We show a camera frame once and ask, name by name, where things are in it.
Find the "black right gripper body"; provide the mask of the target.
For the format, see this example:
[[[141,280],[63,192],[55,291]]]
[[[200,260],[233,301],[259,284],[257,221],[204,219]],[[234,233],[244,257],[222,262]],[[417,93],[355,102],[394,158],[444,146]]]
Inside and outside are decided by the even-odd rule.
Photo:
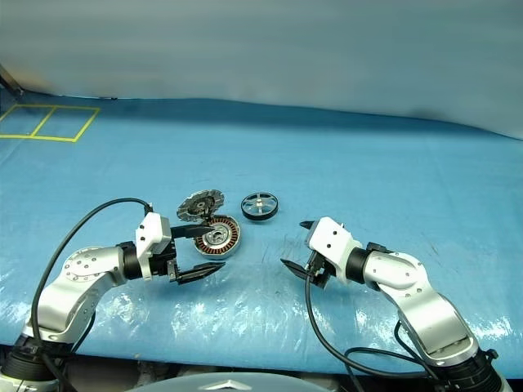
[[[306,263],[306,274],[309,278],[310,284],[324,289],[330,277],[333,275],[333,269],[317,251],[313,251]]]

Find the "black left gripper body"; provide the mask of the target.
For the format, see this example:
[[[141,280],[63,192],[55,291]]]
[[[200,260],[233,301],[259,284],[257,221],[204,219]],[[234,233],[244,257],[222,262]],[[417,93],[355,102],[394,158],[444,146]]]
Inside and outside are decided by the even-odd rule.
[[[159,254],[151,257],[151,273],[153,276],[167,276],[171,283],[180,282],[177,249],[173,240]]]

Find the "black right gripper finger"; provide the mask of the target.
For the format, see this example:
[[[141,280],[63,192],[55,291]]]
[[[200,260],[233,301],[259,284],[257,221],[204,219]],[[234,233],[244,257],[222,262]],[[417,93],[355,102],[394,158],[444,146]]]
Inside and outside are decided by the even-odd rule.
[[[293,261],[289,261],[286,259],[281,259],[280,261],[290,272],[292,272],[298,278],[307,280],[310,277],[309,271],[302,265],[299,265]]]
[[[299,224],[302,228],[307,229],[305,244],[308,246],[310,244],[310,240],[315,232],[315,228],[317,226],[316,220],[304,220]]]

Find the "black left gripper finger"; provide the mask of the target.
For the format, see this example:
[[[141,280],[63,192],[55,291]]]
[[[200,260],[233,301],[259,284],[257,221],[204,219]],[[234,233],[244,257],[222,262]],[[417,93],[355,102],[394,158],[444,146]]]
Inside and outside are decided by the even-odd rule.
[[[172,238],[198,238],[213,231],[208,225],[181,225],[171,227]]]
[[[182,285],[191,283],[216,273],[226,265],[225,262],[212,261],[194,266],[192,269],[181,271],[177,275],[177,283]]]

